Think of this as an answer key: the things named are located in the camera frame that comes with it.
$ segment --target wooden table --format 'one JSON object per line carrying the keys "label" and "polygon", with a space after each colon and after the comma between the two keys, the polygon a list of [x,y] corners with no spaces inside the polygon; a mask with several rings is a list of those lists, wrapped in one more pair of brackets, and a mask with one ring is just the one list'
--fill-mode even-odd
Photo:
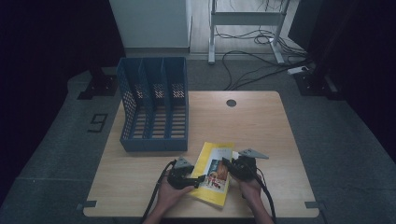
{"label": "wooden table", "polygon": [[[236,106],[226,105],[235,100]],[[204,142],[234,142],[235,151],[253,148],[269,156],[257,160],[273,197],[277,217],[316,217],[303,162],[279,94],[275,91],[189,91],[187,152],[126,152],[120,143],[124,110],[120,104],[85,207],[88,217],[142,217],[161,171],[179,156],[195,164]],[[262,200],[271,214],[265,194]],[[167,217],[252,217],[235,181],[222,209],[186,195]]]}

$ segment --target white cabinet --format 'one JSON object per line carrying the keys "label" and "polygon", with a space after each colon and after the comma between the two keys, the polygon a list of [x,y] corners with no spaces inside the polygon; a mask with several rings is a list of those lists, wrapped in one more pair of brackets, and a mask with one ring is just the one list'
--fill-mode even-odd
{"label": "white cabinet", "polygon": [[110,0],[123,46],[188,48],[190,0]]}

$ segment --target dark curtain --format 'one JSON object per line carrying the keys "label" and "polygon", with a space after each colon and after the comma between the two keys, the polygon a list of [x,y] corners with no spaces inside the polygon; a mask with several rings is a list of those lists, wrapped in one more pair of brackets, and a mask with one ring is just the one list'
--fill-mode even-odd
{"label": "dark curtain", "polygon": [[328,75],[396,161],[396,4],[301,0],[289,36]]}
{"label": "dark curtain", "polygon": [[0,3],[0,202],[63,105],[67,80],[123,56],[106,0]]}

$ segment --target blue file organizer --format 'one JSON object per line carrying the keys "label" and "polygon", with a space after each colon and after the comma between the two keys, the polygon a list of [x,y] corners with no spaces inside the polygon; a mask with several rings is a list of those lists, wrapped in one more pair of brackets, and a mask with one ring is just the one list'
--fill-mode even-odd
{"label": "blue file organizer", "polygon": [[189,96],[186,59],[121,58],[117,68],[126,151],[187,151]]}

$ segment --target cable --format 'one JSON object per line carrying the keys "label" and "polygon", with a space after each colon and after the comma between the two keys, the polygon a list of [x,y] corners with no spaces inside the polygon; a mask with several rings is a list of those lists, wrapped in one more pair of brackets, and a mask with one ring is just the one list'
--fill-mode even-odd
{"label": "cable", "polygon": [[[268,66],[268,65],[264,65],[264,66],[261,66],[260,68],[258,68],[258,69],[256,69],[256,70],[253,70],[253,71],[250,71],[250,72],[246,72],[246,73],[243,74],[240,78],[238,78],[238,79],[235,81],[235,83],[233,84],[233,76],[232,76],[231,71],[230,71],[230,69],[228,68],[227,64],[225,63],[225,57],[226,57],[227,55],[231,54],[231,53],[246,54],[246,55],[251,56],[251,57],[254,57],[254,58],[256,58],[256,59],[258,59],[258,60],[260,60],[260,61],[262,61],[262,62],[264,62],[264,63],[269,63],[270,65],[269,65],[269,66]],[[236,90],[236,89],[239,88],[239,87],[245,86],[245,85],[247,85],[247,84],[249,84],[249,83],[253,83],[253,82],[259,81],[259,80],[261,80],[261,79],[263,79],[263,78],[265,78],[265,77],[269,77],[269,76],[271,76],[271,75],[275,75],[275,74],[284,72],[284,71],[286,71],[286,70],[288,70],[288,69],[291,69],[292,67],[302,66],[302,65],[305,65],[305,64],[307,64],[307,63],[310,63],[311,60],[310,60],[310,59],[304,59],[303,61],[298,62],[298,63],[277,64],[277,63],[272,63],[272,62],[266,61],[266,60],[264,60],[263,58],[261,58],[261,57],[259,57],[259,56],[257,56],[257,55],[254,55],[254,54],[252,54],[252,53],[247,53],[247,52],[244,52],[244,51],[241,51],[241,50],[232,50],[232,51],[229,51],[229,52],[227,52],[227,53],[225,53],[225,54],[223,55],[223,57],[222,57],[222,59],[221,59],[221,62],[222,62],[222,64],[224,65],[224,67],[225,67],[225,69],[226,69],[226,71],[227,71],[227,74],[228,74],[228,76],[229,76],[229,78],[230,78],[230,82],[229,82],[228,86],[224,89],[224,91],[234,91],[234,90]],[[273,73],[270,73],[270,74],[267,74],[267,75],[264,75],[264,76],[261,76],[261,77],[257,77],[257,78],[245,78],[245,79],[243,79],[243,77],[245,77],[245,76],[247,76],[247,75],[249,75],[249,74],[258,72],[258,71],[260,71],[260,70],[263,69],[263,68],[267,68],[267,67],[271,67],[271,66],[284,67],[284,69],[281,69],[281,70],[278,70],[278,71],[275,71],[275,72],[273,72]]]}
{"label": "cable", "polygon": [[264,5],[264,0],[262,0],[262,3],[257,7],[257,9],[256,9],[256,11],[259,11],[259,8],[262,6],[262,5]]}
{"label": "cable", "polygon": [[230,6],[233,9],[233,11],[235,11],[235,8],[233,7],[233,2],[231,2],[232,0],[230,0]]}
{"label": "cable", "polygon": [[272,199],[272,196],[270,194],[270,191],[267,188],[267,185],[264,183],[262,183],[262,181],[259,179],[259,177],[257,176],[257,170],[259,170],[259,168],[256,167],[256,171],[252,171],[250,169],[250,166],[247,165],[245,162],[241,161],[242,163],[244,163],[245,167],[247,167],[250,171],[250,173],[254,176],[254,178],[256,179],[256,181],[260,184],[260,186],[262,187],[262,191],[264,191],[265,195],[268,198],[268,203],[270,204],[271,207],[271,214],[272,214],[272,220],[273,222],[276,224],[276,212],[275,212],[275,207],[274,207],[274,201]]}
{"label": "cable", "polygon": [[268,10],[268,5],[270,4],[270,1],[268,0],[267,1],[267,5],[265,6],[265,10],[264,11],[267,11]]}
{"label": "cable", "polygon": [[[228,34],[221,34],[219,33],[218,27],[215,27],[216,30],[216,36],[219,36],[224,39],[228,38],[234,38],[234,39],[253,39],[254,43],[259,44],[259,45],[268,45],[270,44],[270,38],[274,38],[275,34],[270,31],[262,30],[261,26],[259,26],[258,30],[248,32],[244,35],[228,35]],[[249,36],[254,33],[259,33],[258,35],[255,36]],[[279,37],[278,39],[278,44],[282,47],[283,51],[285,51],[288,54],[293,54],[293,55],[298,55],[300,57],[306,57],[307,53],[303,49],[297,49],[290,47],[287,43],[286,40],[282,37]]]}
{"label": "cable", "polygon": [[158,188],[160,187],[161,182],[163,181],[163,177],[165,176],[165,173],[166,173],[168,167],[169,167],[170,165],[175,165],[176,162],[177,162],[177,161],[170,161],[170,162],[165,166],[165,168],[163,169],[163,172],[161,173],[160,178],[158,178],[158,180],[157,180],[157,184],[155,185],[154,191],[152,191],[151,199],[149,200],[148,207],[146,208],[146,212],[145,212],[145,214],[142,216],[142,219],[140,220],[140,223],[143,223],[143,222],[146,220],[146,218],[147,218],[147,216],[148,216],[148,214],[149,214],[149,210],[150,210],[150,208],[151,208],[151,206],[152,206],[152,204],[153,204],[153,202],[154,202],[155,196],[157,195]]}
{"label": "cable", "polygon": [[265,183],[265,178],[264,178],[264,174],[262,173],[262,170],[259,169],[259,167],[257,167],[257,170],[260,171],[260,174],[262,174],[262,181],[264,181],[264,185],[267,186],[267,183]]}
{"label": "cable", "polygon": [[275,11],[277,9],[279,9],[279,11],[281,11],[282,10],[282,6],[283,6],[283,1],[284,0],[281,0],[279,6],[277,6],[277,7],[276,7],[276,1],[274,1],[272,7],[269,7],[268,4],[267,4],[267,7],[266,7],[265,11],[267,10],[268,7],[271,8],[273,11]]}
{"label": "cable", "polygon": [[326,218],[326,216],[324,216],[324,213],[323,213],[323,211],[319,209],[319,212],[320,212],[320,215],[321,215],[321,216],[322,216],[322,218],[323,218],[323,221],[324,221],[324,223],[325,223],[325,224],[328,224],[328,222],[327,222],[327,218]]}

